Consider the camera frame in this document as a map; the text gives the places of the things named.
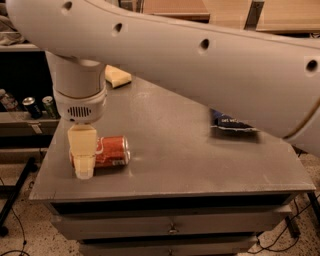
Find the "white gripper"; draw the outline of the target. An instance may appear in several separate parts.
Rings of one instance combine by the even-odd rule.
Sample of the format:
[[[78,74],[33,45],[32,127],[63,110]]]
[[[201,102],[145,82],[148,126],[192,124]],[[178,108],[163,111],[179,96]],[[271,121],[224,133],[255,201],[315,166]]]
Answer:
[[[76,123],[93,123],[103,116],[107,89],[86,98],[72,98],[54,90],[60,116]],[[74,124],[68,130],[71,160],[78,179],[90,179],[96,161],[97,130],[90,124]]]

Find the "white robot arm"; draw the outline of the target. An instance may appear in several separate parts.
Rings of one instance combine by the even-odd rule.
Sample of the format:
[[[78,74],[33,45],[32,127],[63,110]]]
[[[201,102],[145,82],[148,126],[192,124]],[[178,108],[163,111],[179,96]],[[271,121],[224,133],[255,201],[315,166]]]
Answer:
[[[320,154],[320,46],[312,39],[145,15],[105,0],[6,0],[31,43],[117,66]]]

